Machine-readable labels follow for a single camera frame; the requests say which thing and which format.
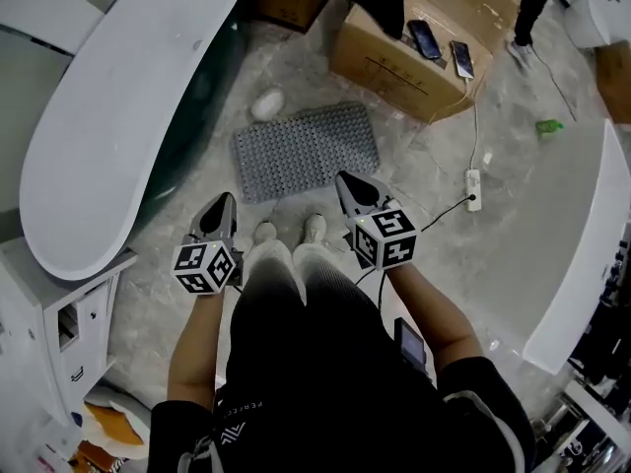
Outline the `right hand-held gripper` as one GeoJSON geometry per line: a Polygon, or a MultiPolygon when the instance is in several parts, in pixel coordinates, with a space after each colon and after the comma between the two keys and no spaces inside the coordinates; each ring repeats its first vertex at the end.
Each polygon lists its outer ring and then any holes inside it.
{"type": "Polygon", "coordinates": [[[384,183],[341,170],[335,187],[343,213],[351,217],[346,219],[346,240],[362,269],[387,270],[413,258],[418,230],[384,183]],[[363,214],[368,208],[377,209],[363,214]]]}

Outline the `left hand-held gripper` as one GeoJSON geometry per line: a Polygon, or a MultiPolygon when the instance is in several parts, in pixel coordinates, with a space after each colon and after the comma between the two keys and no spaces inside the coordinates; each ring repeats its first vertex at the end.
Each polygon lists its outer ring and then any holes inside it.
{"type": "Polygon", "coordinates": [[[193,230],[175,248],[171,275],[192,295],[219,295],[243,284],[243,253],[234,247],[237,202],[221,193],[193,221],[193,230]]]}

